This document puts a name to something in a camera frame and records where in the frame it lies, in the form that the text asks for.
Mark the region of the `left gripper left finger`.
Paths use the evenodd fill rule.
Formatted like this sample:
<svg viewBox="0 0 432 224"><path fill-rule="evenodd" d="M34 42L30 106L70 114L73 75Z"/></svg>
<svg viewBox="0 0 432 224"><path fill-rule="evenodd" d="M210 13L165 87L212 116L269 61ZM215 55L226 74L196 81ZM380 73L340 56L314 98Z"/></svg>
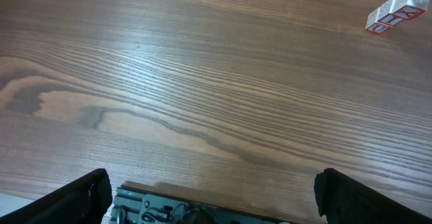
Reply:
<svg viewBox="0 0 432 224"><path fill-rule="evenodd" d="M109 175L95 169L1 217L1 224L100 223L113 202Z"/></svg>

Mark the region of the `red I block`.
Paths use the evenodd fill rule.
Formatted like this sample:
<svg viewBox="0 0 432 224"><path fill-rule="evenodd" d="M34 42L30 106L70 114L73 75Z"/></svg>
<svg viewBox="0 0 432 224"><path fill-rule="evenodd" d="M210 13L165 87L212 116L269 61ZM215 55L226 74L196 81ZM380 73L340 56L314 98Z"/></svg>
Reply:
<svg viewBox="0 0 432 224"><path fill-rule="evenodd" d="M386 26L394 27L404 21L397 15L394 15L394 7L396 0L388 0L379 7L379 13L377 15L376 22L384 24Z"/></svg>

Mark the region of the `pretzel block red side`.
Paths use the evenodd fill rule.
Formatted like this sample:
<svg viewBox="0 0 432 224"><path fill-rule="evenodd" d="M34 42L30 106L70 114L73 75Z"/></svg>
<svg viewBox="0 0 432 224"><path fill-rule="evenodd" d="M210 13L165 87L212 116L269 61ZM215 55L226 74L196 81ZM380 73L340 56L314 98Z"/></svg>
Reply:
<svg viewBox="0 0 432 224"><path fill-rule="evenodd" d="M426 12L431 0L396 0L392 13L399 18L411 20Z"/></svg>

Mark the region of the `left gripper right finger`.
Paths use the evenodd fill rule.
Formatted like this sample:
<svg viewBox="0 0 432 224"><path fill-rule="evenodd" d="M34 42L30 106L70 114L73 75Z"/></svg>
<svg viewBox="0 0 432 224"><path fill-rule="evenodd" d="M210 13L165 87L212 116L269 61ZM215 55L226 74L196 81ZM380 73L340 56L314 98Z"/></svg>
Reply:
<svg viewBox="0 0 432 224"><path fill-rule="evenodd" d="M431 224L431 218L332 168L316 175L314 193L328 224Z"/></svg>

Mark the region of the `red U letter block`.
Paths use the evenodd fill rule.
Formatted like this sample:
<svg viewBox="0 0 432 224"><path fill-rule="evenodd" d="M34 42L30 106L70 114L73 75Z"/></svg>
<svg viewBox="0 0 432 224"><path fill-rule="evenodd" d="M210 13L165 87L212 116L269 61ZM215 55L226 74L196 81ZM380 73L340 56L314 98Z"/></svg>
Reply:
<svg viewBox="0 0 432 224"><path fill-rule="evenodd" d="M366 31L374 34L382 34L392 28L389 25L378 22L379 11L380 8L378 7L376 10L374 10L372 13L369 14L365 26Z"/></svg>

